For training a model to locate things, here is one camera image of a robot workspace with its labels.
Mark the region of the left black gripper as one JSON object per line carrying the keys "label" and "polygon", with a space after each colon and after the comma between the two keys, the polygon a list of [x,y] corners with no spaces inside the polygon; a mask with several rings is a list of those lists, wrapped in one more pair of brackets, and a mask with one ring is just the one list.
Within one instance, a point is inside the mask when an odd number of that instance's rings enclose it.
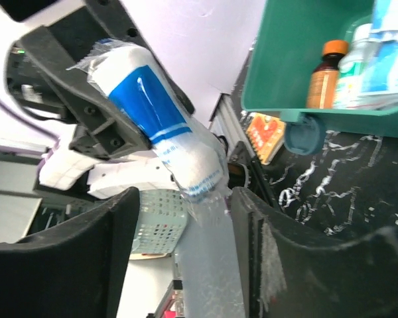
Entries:
{"label": "left black gripper", "polygon": [[7,90],[19,109],[38,121],[81,125],[106,158],[150,150],[151,142],[117,107],[70,69],[88,54],[94,38],[56,34],[40,26],[19,39],[7,55]]}

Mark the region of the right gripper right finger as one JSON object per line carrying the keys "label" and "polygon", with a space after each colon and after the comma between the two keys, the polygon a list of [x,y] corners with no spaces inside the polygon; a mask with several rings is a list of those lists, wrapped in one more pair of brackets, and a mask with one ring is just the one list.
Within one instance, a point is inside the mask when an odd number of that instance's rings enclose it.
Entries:
{"label": "right gripper right finger", "polygon": [[344,242],[244,187],[231,218],[247,317],[398,317],[398,227]]}

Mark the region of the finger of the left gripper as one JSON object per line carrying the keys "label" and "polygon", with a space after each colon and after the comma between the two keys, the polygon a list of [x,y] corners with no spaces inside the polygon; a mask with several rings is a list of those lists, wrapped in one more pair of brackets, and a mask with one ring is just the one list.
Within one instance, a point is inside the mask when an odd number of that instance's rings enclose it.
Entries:
{"label": "finger of the left gripper", "polygon": [[158,69],[159,74],[174,91],[175,97],[186,109],[186,112],[190,115],[194,114],[195,108],[192,102],[163,68],[122,2],[85,1],[84,4],[94,20],[104,29],[106,36],[103,39],[97,40],[89,54],[82,59],[82,69],[87,70],[88,64],[94,58],[107,54],[112,50],[120,48],[136,49],[147,61],[151,62]]}

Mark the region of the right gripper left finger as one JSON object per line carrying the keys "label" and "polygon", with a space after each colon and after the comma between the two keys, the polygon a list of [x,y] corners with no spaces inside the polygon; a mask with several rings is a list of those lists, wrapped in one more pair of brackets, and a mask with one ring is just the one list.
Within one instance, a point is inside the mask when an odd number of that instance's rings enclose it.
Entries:
{"label": "right gripper left finger", "polygon": [[52,228],[0,243],[0,317],[115,317],[139,210],[132,187]]}

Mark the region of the blue white spray bottle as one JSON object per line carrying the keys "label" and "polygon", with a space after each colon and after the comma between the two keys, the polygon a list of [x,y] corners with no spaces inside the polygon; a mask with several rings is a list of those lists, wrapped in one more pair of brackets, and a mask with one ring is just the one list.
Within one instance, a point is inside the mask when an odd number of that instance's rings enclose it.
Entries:
{"label": "blue white spray bottle", "polygon": [[86,72],[87,82],[150,140],[198,223],[225,216],[232,193],[225,147],[186,112],[151,62],[136,49],[120,48],[94,58],[87,70],[82,59],[70,69]]}

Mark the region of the teal medicine kit box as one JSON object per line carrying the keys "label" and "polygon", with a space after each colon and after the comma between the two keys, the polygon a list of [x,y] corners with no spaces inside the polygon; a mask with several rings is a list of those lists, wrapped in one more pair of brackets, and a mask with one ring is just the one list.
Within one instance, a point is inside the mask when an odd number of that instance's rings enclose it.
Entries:
{"label": "teal medicine kit box", "polygon": [[398,138],[398,1],[268,1],[241,101],[295,154],[329,130]]}

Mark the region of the white green bottle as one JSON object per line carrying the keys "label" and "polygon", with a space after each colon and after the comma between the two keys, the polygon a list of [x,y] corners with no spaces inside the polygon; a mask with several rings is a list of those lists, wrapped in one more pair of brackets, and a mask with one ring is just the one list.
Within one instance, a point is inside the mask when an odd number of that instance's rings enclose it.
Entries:
{"label": "white green bottle", "polygon": [[354,31],[350,51],[339,61],[333,109],[377,109],[375,103],[360,97],[362,74],[375,50],[375,44],[369,41],[370,32],[371,23],[358,26]]}

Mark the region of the brown medicine bottle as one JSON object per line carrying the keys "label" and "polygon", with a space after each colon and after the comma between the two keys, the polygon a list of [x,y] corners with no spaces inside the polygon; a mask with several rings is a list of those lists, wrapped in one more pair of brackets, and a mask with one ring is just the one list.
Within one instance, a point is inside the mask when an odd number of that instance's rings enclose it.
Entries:
{"label": "brown medicine bottle", "polygon": [[306,107],[331,109],[339,75],[339,62],[348,53],[345,40],[331,40],[324,44],[321,63],[310,77]]}

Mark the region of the white blue gauze packet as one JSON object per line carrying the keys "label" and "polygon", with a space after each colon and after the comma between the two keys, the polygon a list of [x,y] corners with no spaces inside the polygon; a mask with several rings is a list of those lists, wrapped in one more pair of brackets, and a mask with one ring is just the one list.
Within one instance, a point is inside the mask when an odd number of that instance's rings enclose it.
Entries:
{"label": "white blue gauze packet", "polygon": [[361,75],[358,107],[398,104],[398,1],[376,1]]}

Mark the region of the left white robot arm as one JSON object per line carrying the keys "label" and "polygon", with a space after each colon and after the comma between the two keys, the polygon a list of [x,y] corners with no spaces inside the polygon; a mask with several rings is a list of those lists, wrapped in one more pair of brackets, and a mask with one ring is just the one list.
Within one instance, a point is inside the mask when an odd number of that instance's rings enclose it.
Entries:
{"label": "left white robot arm", "polygon": [[146,46],[120,1],[84,1],[22,36],[8,53],[7,89],[21,110],[30,117],[49,112],[70,128],[40,163],[34,188],[43,195],[91,201],[128,187],[177,190],[158,158],[136,156],[150,149],[147,137],[74,68],[105,38]]}

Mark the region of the orange card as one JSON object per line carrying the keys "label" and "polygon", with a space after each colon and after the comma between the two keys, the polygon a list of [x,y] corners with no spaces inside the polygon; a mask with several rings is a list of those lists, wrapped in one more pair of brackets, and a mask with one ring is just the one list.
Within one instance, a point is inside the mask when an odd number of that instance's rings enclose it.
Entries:
{"label": "orange card", "polygon": [[245,133],[260,163],[268,165],[284,143],[286,124],[278,117],[249,113]]}

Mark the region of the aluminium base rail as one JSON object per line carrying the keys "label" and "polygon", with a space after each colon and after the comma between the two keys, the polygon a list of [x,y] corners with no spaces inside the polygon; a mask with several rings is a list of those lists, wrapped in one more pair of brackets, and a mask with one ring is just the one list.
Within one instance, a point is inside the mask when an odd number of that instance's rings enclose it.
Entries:
{"label": "aluminium base rail", "polygon": [[210,130],[218,136],[225,136],[228,141],[229,155],[232,154],[238,142],[243,142],[249,155],[253,156],[253,149],[239,122],[239,111],[235,110],[229,95],[221,95],[212,115]]}

